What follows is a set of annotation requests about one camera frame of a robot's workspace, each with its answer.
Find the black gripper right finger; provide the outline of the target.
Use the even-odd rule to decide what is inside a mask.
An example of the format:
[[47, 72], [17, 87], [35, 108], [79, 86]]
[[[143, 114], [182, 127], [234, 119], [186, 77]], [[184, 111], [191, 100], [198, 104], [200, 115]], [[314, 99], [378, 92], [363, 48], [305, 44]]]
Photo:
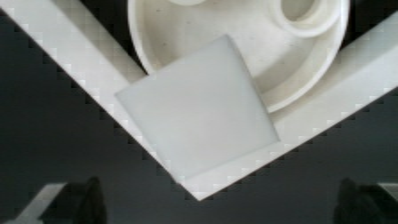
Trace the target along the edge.
[[340, 180], [333, 224], [398, 224], [398, 183]]

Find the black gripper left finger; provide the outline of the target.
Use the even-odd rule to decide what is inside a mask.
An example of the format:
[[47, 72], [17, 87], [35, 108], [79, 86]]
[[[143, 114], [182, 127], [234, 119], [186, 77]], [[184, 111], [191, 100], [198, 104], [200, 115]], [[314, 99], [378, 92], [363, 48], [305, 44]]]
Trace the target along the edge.
[[10, 224], [106, 224], [99, 179], [45, 184]]

